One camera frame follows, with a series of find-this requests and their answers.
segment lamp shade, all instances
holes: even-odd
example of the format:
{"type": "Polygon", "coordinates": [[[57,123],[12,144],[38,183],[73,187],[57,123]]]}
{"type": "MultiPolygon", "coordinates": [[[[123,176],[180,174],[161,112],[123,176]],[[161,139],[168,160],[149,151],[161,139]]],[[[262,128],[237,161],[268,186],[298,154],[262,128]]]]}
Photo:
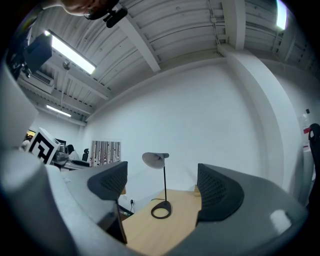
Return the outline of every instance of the lamp shade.
{"type": "Polygon", "coordinates": [[[142,160],[144,163],[154,169],[162,169],[165,167],[165,159],[169,157],[168,153],[144,153],[142,160]]]}

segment desk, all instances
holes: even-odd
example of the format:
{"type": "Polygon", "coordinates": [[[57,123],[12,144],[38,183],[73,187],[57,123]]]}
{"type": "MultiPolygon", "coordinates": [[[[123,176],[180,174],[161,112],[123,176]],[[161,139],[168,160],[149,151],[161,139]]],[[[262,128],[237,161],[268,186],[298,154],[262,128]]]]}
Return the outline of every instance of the desk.
{"type": "MultiPolygon", "coordinates": [[[[127,238],[127,247],[148,256],[163,255],[196,228],[198,211],[201,210],[201,197],[195,196],[193,191],[171,189],[167,189],[166,194],[167,200],[172,206],[170,217],[153,218],[151,210],[161,202],[153,200],[144,209],[122,222],[127,238]]],[[[164,199],[165,191],[162,191],[156,198],[164,199]]],[[[162,209],[159,209],[154,214],[157,216],[166,215],[161,211],[162,209]]]]}

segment black ring-shaped lamp base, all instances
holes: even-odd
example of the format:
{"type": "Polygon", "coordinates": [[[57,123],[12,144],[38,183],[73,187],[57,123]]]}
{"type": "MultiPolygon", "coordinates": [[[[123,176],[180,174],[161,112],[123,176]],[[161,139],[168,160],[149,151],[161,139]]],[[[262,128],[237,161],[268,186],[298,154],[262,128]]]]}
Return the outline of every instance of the black ring-shaped lamp base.
{"type": "Polygon", "coordinates": [[[151,210],[151,215],[152,217],[156,218],[156,219],[166,219],[171,215],[171,204],[168,201],[163,201],[159,204],[157,204],[155,207],[152,208],[151,210]],[[166,209],[168,211],[168,214],[166,216],[163,217],[158,217],[154,215],[154,211],[157,209],[166,209]]]}

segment ceiling light fixture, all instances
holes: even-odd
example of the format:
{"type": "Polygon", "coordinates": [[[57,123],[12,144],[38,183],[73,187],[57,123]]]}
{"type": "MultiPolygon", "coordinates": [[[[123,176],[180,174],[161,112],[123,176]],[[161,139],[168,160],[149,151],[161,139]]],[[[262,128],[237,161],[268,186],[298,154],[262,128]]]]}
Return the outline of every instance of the ceiling light fixture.
{"type": "Polygon", "coordinates": [[[94,72],[96,67],[85,60],[80,54],[76,53],[70,46],[68,46],[62,39],[58,38],[51,31],[45,31],[46,36],[52,35],[52,48],[66,56],[69,60],[77,64],[80,68],[87,71],[90,75],[94,72]]]}
{"type": "Polygon", "coordinates": [[[56,108],[52,107],[52,106],[46,105],[46,107],[47,107],[48,109],[50,109],[50,110],[53,110],[53,111],[55,111],[55,112],[58,112],[59,114],[65,115],[65,116],[67,116],[67,117],[69,117],[69,118],[71,117],[70,114],[65,113],[65,112],[63,112],[63,111],[61,111],[61,110],[59,110],[59,109],[56,109],[56,108]]]}
{"type": "Polygon", "coordinates": [[[281,28],[282,30],[285,30],[286,29],[286,23],[287,23],[287,7],[280,0],[276,0],[276,5],[277,5],[276,25],[279,28],[281,28]]]}

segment air conditioner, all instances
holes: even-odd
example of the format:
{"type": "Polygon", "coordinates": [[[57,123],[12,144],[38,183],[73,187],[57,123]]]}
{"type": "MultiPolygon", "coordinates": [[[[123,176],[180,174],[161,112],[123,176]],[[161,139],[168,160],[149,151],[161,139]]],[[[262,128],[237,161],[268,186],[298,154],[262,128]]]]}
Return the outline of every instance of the air conditioner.
{"type": "Polygon", "coordinates": [[[31,74],[30,78],[25,78],[25,80],[48,94],[51,94],[55,88],[54,80],[39,71],[31,74]]]}

